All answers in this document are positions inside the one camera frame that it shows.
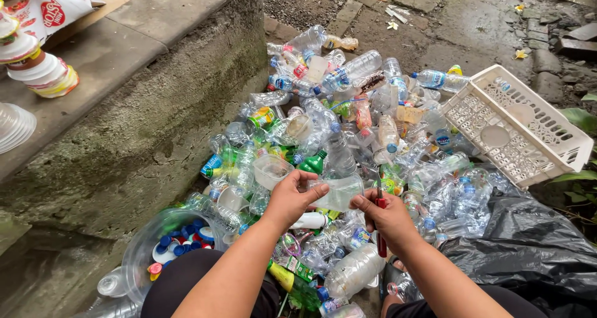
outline person's right hand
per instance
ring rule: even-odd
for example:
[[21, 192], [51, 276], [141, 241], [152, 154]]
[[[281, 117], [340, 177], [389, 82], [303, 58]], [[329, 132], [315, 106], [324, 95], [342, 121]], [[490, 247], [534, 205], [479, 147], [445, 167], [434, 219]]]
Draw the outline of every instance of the person's right hand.
[[413, 240], [421, 240], [402, 199], [385, 192], [382, 194], [386, 200], [385, 209], [375, 205], [377, 189], [374, 188], [366, 190], [364, 197], [357, 195], [350, 200], [352, 209], [360, 209], [365, 213], [367, 231], [373, 232], [373, 223], [375, 222], [377, 231], [382, 234], [390, 249], [399, 249], [400, 246], [413, 242]]

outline white plastic basket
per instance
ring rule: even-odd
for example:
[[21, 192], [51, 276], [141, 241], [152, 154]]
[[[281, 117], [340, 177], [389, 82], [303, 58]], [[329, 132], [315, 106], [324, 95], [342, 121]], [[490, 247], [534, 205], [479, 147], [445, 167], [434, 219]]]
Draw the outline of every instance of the white plastic basket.
[[[495, 84], [501, 77], [507, 84]], [[442, 113], [518, 188], [579, 172], [593, 140], [518, 78], [494, 65], [471, 77]]]

